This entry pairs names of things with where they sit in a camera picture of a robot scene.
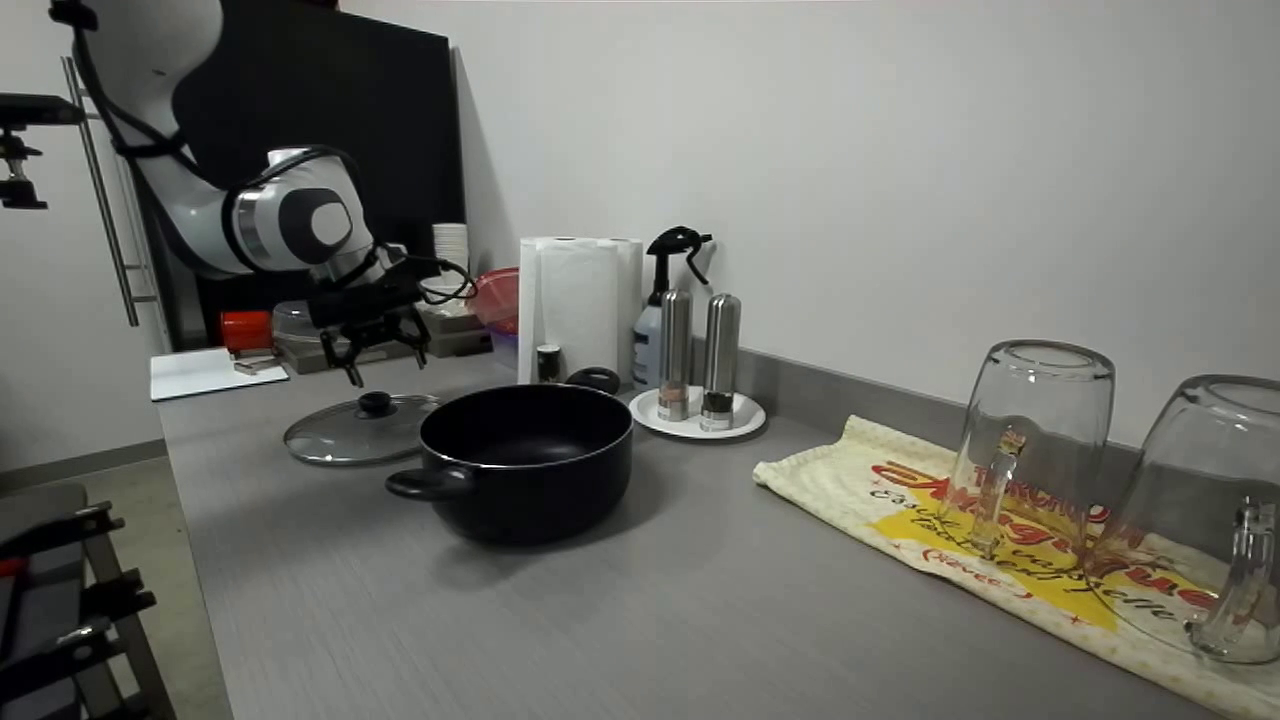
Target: pot rim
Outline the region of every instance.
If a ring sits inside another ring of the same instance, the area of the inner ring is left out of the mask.
[[[614,402],[628,417],[628,427],[616,433],[610,442],[599,442],[599,448],[593,448],[593,452],[582,452],[582,456],[569,456],[569,460],[543,460],[543,464],[490,464],[490,460],[450,456],[450,452],[433,448],[433,442],[423,439],[423,427],[421,427],[423,452],[429,452],[433,460],[439,460],[439,464],[474,466],[474,473],[539,473],[539,466],[569,466],[569,464],[585,464],[585,460],[593,460],[593,456],[604,456],[604,452],[614,452],[616,442],[628,442],[632,433],[638,433],[632,406],[628,406],[625,398],[610,397],[610,390],[597,390],[597,387],[573,387],[573,382],[506,382],[506,387],[485,387],[485,390],[474,390],[474,397],[524,390],[524,387],[593,390],[593,397],[599,397],[599,398],[614,398]]]

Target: drinking glass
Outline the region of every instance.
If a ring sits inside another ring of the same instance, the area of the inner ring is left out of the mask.
[[[1097,571],[1155,587],[1171,637],[1223,665],[1280,659],[1280,382],[1193,377],[1145,439]]]
[[[1005,340],[986,354],[964,442],[936,523],[1018,571],[1077,568],[1094,473],[1112,427],[1117,367],[1056,340]]]

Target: black pot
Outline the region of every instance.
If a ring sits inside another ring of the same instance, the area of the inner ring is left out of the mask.
[[[388,490],[433,499],[476,545],[553,545],[599,523],[632,478],[628,402],[569,382],[462,397],[423,427],[423,466]]]

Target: pot lid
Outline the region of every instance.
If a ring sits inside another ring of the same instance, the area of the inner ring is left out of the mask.
[[[360,398],[297,418],[284,433],[284,448],[325,466],[403,460],[421,448],[421,422],[433,406],[433,397],[364,390]]]

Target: small white dish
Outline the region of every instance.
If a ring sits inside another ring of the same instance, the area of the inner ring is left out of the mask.
[[[689,382],[689,418],[665,418],[655,412],[655,387],[642,390],[632,398],[632,417],[638,422],[665,433],[665,437],[679,437],[679,439],[696,439],[696,442],[725,442],[725,439],[742,439],[766,427],[770,412],[752,398],[752,397],[733,397],[733,427],[704,427],[704,397],[707,387]]]

